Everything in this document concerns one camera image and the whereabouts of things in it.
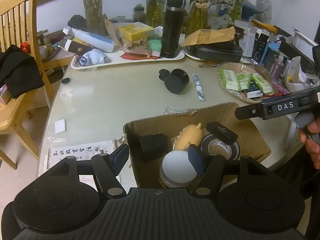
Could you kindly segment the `right hand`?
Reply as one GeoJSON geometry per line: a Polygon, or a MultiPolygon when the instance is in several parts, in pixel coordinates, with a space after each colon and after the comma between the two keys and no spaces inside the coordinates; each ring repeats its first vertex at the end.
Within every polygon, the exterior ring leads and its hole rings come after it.
{"type": "MultiPolygon", "coordinates": [[[[308,131],[313,134],[319,133],[319,118],[317,118],[315,121],[308,124],[308,131]]],[[[306,151],[310,154],[314,168],[319,170],[319,155],[320,155],[319,144],[309,140],[301,128],[299,129],[299,137],[301,142],[305,144],[306,151]]]]}

